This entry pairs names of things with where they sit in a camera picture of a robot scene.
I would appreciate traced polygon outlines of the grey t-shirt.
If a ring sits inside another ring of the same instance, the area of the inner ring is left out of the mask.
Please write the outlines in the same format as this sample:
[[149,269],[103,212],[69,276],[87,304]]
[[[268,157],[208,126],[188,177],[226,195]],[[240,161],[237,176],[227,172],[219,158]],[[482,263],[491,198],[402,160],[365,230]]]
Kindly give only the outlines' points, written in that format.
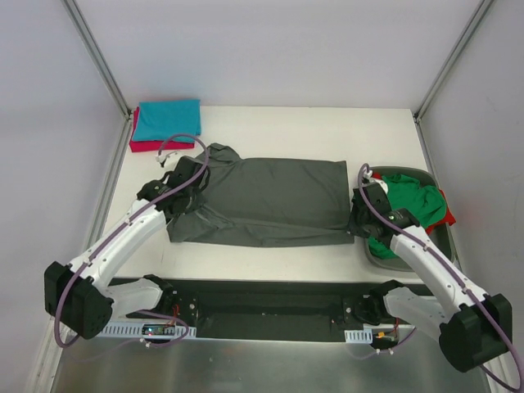
[[210,180],[196,206],[166,227],[172,243],[299,247],[354,243],[344,161],[241,158],[212,143],[196,157]]

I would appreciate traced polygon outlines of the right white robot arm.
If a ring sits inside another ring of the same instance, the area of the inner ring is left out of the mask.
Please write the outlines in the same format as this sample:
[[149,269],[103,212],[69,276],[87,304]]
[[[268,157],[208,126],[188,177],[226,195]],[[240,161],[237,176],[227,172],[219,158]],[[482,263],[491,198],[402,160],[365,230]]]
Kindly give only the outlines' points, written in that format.
[[465,373],[512,348],[513,312],[502,295],[489,295],[460,272],[406,210],[394,210],[379,183],[354,190],[350,233],[374,238],[400,257],[435,297],[416,295],[390,280],[373,288],[354,307],[364,323],[403,320],[438,342],[447,361]]

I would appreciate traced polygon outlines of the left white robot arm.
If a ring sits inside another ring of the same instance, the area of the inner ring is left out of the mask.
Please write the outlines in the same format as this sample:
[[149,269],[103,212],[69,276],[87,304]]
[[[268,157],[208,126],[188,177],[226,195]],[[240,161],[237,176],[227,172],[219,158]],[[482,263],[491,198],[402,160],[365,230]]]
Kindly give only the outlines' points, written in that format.
[[143,310],[173,318],[174,288],[148,274],[114,285],[112,279],[152,235],[198,207],[210,169],[184,156],[162,178],[144,184],[117,224],[68,264],[52,262],[44,273],[44,307],[55,325],[92,339],[113,319]]

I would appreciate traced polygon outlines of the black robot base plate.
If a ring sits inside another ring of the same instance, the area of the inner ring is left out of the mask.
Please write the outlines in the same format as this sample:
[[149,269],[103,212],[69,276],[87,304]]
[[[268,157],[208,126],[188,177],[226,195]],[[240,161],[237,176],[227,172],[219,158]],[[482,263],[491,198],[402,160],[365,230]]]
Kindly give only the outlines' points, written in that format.
[[199,338],[342,342],[363,326],[357,302],[368,282],[264,282],[170,279],[170,299],[151,311],[178,316]]

